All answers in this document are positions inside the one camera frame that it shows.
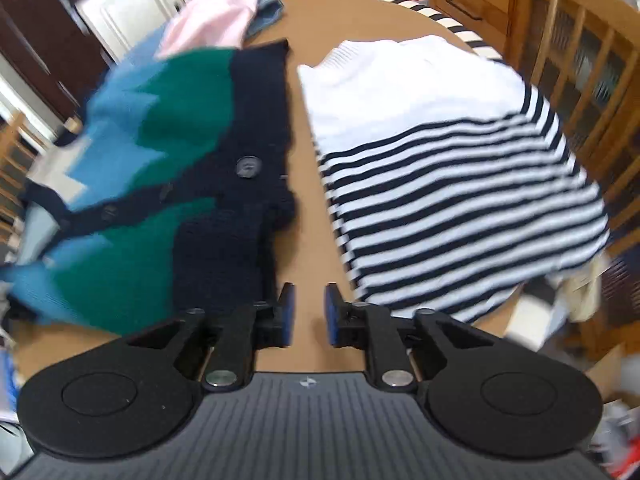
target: round table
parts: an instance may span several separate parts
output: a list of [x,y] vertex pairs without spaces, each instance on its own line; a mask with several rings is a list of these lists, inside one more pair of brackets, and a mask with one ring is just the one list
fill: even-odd
[[[481,56],[500,59],[500,55],[455,20],[411,0],[282,1],[283,18],[250,44],[287,38],[290,45],[287,79],[293,142],[289,152],[289,186],[298,200],[298,216],[288,229],[278,234],[275,254],[278,282],[296,285],[296,317],[292,346],[260,351],[256,367],[282,372],[363,370],[362,352],[334,349],[327,339],[324,286],[337,283],[348,301],[353,299],[353,293],[332,233],[296,67],[320,63],[344,40],[402,41],[430,34]],[[511,309],[506,306],[484,318],[480,326],[501,335],[510,315]],[[17,335],[16,366],[28,378],[47,365],[112,338],[113,335],[104,332],[64,324],[23,327]]]

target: white cloth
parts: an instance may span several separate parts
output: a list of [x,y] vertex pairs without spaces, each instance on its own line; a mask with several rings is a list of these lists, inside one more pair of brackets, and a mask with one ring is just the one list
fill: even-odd
[[473,322],[606,243],[598,186],[511,68],[427,36],[346,41],[298,75],[359,299]]

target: dark brown door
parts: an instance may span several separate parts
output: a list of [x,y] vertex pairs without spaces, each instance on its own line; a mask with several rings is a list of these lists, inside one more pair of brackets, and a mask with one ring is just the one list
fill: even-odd
[[74,0],[0,0],[0,52],[65,119],[94,90],[110,57]]

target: black handle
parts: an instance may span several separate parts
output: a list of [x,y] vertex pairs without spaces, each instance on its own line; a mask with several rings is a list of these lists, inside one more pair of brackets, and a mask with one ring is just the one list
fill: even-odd
[[474,16],[472,14],[469,14],[465,9],[463,9],[462,7],[460,7],[459,5],[457,5],[453,0],[445,0],[451,7],[453,7],[454,9],[459,10],[460,12],[462,12],[462,14],[464,14],[465,16],[470,17],[472,20],[474,20],[475,22],[481,22],[482,21],[482,17],[481,16]]

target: wooden chair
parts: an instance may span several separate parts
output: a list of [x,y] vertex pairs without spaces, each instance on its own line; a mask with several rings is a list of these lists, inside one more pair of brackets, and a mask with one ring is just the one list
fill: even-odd
[[640,12],[622,0],[517,0],[516,16],[507,60],[558,112],[610,217],[605,308],[580,324],[581,342],[591,358],[623,341],[640,351],[640,322],[607,323],[623,290],[640,318]]
[[41,148],[44,142],[34,135],[26,124],[25,115],[16,112],[0,129],[0,242],[8,243],[15,234],[15,220],[22,204],[18,195],[24,186],[24,178],[36,157],[20,133],[33,139]]

